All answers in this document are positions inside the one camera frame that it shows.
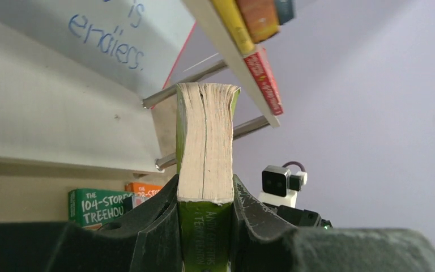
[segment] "wall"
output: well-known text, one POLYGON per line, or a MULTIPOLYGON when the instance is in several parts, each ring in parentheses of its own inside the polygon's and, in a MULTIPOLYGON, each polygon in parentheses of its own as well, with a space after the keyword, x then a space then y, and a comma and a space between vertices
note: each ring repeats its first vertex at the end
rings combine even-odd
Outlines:
MULTIPOLYGON (((435 245, 435 1, 319 0, 266 46, 285 115, 234 144, 250 191, 267 165, 298 160, 309 172, 299 208, 435 245)), ((180 66, 214 52, 198 29, 180 66)), ((229 71, 207 81, 238 84, 229 71)), ((235 123, 258 115, 242 95, 235 123)))

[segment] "camera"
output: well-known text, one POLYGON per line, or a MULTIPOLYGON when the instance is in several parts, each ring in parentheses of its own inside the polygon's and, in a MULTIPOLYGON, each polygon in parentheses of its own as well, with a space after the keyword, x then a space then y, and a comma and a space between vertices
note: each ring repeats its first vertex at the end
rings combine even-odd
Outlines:
POLYGON ((263 192, 285 197, 288 194, 290 176, 291 170, 288 168, 269 165, 262 172, 263 192))

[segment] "green book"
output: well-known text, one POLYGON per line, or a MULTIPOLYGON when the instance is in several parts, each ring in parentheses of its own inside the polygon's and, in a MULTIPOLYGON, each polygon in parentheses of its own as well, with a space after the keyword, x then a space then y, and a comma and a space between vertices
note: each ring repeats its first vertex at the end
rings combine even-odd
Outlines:
POLYGON ((228 84, 177 87, 177 200, 186 272, 228 271, 232 117, 239 93, 228 84))
POLYGON ((132 192, 75 189, 68 193, 69 221, 88 230, 97 230, 103 224, 124 214, 122 201, 132 192))

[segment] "cable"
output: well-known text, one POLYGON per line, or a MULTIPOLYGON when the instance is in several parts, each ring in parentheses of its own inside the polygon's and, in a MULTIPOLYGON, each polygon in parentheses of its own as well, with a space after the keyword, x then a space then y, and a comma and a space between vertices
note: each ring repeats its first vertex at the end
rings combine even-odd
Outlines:
POLYGON ((285 163, 284 165, 283 165, 283 167, 288 167, 288 166, 290 166, 290 165, 296 165, 296 166, 298 166, 299 168, 301 168, 301 171, 302 172, 306 172, 306 169, 304 168, 304 165, 302 164, 302 163, 300 163, 299 161, 289 161, 289 162, 287 162, 287 163, 285 163))

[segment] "red edge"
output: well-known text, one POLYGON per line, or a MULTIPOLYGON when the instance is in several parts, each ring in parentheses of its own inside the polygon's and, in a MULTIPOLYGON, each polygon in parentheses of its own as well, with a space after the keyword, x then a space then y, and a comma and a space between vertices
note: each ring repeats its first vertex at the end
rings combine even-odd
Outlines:
POLYGON ((189 32, 189 35, 186 38, 186 41, 184 42, 184 45, 181 48, 181 51, 179 52, 179 54, 177 55, 176 61, 173 65, 173 67, 171 68, 171 71, 169 72, 168 78, 166 78, 166 82, 164 83, 163 89, 164 87, 166 87, 166 85, 168 84, 169 79, 171 78, 172 73, 174 72, 174 69, 176 68, 177 62, 179 61, 179 59, 181 58, 182 52, 184 52, 184 49, 186 48, 187 43, 189 42, 189 40, 191 39, 191 35, 194 32, 194 29, 196 28, 196 21, 194 21, 194 25, 191 28, 191 31, 189 32))

